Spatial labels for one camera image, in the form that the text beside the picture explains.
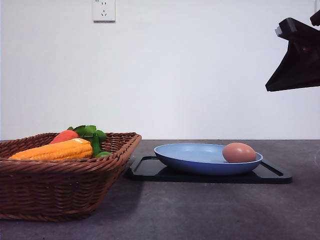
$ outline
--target egg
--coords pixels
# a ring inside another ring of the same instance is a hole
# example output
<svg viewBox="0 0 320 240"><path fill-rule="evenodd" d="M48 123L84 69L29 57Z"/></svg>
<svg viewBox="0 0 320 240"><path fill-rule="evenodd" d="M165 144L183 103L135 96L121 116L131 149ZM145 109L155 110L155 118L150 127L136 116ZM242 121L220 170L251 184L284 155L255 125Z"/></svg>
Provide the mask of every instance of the egg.
<svg viewBox="0 0 320 240"><path fill-rule="evenodd" d="M233 142L226 145L222 155L228 163L245 163L256 160L256 152L247 144Z"/></svg>

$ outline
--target wicker basket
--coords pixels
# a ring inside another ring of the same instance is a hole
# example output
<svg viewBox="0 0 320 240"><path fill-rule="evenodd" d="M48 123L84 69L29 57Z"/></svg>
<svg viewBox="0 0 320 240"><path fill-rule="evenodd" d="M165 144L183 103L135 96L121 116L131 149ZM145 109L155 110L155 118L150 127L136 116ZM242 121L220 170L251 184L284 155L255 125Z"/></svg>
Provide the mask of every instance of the wicker basket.
<svg viewBox="0 0 320 240"><path fill-rule="evenodd" d="M48 144L58 133L0 143L0 219L71 221L89 217L125 169L141 140L135 132L107 133L107 157L9 160L16 152Z"/></svg>

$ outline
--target wall outlet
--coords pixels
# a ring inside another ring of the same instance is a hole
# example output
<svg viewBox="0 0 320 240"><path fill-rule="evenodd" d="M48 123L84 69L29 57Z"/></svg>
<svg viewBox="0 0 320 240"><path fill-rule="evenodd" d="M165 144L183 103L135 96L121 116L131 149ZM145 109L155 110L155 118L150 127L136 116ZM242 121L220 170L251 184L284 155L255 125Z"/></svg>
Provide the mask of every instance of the wall outlet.
<svg viewBox="0 0 320 240"><path fill-rule="evenodd" d="M92 0L92 20L94 23L114 23L116 0Z"/></svg>

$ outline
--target table surface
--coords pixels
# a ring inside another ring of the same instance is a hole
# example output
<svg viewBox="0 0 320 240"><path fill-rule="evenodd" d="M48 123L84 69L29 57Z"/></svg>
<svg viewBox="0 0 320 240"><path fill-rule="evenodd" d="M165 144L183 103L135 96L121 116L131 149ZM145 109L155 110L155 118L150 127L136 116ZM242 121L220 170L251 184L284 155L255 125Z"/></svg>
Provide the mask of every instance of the table surface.
<svg viewBox="0 0 320 240"><path fill-rule="evenodd" d="M142 140L129 165L171 143L241 142L289 184L134 181L123 175L89 218L0 220L0 240L318 240L320 140Z"/></svg>

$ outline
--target carrot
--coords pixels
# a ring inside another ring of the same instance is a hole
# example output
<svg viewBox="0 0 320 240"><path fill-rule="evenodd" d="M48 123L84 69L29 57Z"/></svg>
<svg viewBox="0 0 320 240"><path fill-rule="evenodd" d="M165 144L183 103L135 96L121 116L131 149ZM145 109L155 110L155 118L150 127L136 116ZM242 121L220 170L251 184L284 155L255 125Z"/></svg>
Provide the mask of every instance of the carrot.
<svg viewBox="0 0 320 240"><path fill-rule="evenodd" d="M50 144L56 144L60 142L64 142L67 140L78 138L79 135L75 131L72 130L64 130L60 132L55 138L50 142Z"/></svg>

